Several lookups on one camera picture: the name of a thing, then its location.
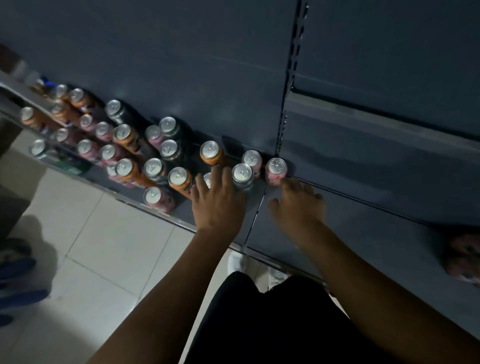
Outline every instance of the orange can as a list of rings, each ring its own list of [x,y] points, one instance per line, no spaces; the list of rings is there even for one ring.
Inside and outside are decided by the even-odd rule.
[[[84,114],[91,114],[96,109],[103,110],[99,103],[81,88],[75,88],[69,93],[70,103]]]
[[[50,112],[58,120],[65,123],[66,126],[75,125],[76,127],[81,127],[80,117],[82,116],[81,112],[75,109],[72,105],[65,101],[57,101],[52,106]]]
[[[225,154],[222,148],[213,140],[202,144],[200,147],[200,157],[206,164],[211,166],[218,164],[222,167],[225,164]]]
[[[175,167],[168,174],[168,184],[170,187],[189,199],[192,199],[192,195],[190,194],[192,182],[192,174],[184,167]]]
[[[148,179],[141,171],[137,162],[130,158],[120,159],[116,168],[117,174],[123,181],[131,182],[137,187],[148,188],[157,187],[158,185]]]
[[[27,106],[20,110],[20,120],[23,125],[37,130],[39,133],[49,135],[63,127],[40,110]]]
[[[67,85],[56,85],[49,94],[52,101],[68,101],[68,93],[70,88]]]
[[[128,124],[121,124],[113,131],[113,140],[145,162],[155,157],[153,147],[142,139],[138,132]]]

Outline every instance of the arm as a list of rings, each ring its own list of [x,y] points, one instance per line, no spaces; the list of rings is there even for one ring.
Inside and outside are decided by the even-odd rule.
[[[212,168],[192,187],[197,233],[172,269],[135,307],[88,364],[178,363],[220,258],[240,230],[245,195],[231,170]]]
[[[281,200],[269,207],[377,346],[406,363],[480,363],[480,343],[473,336],[365,262],[323,224],[322,196],[311,186],[285,179]]]

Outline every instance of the hand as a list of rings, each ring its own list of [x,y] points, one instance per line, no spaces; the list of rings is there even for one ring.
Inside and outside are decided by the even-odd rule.
[[[197,232],[206,232],[230,244],[240,231],[247,199],[233,186],[231,168],[213,166],[210,189],[201,174],[192,187],[192,210]]]
[[[296,178],[281,181],[282,198],[268,203],[272,218],[279,228],[296,244],[306,241],[304,234],[323,226],[325,205],[321,194]]]

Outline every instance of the forearm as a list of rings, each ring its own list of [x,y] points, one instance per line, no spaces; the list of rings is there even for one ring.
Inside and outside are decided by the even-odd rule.
[[[214,234],[197,233],[89,364],[177,363],[228,244]]]
[[[373,268],[321,223],[299,234],[355,325],[373,342],[409,363],[480,362],[479,342]]]

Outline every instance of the person's right arm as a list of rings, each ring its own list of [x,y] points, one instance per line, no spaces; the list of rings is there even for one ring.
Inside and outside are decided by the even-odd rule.
[[[353,323],[377,346],[406,363],[480,363],[476,338],[365,262],[323,224],[323,199],[311,186],[284,179],[282,198],[269,207]]]

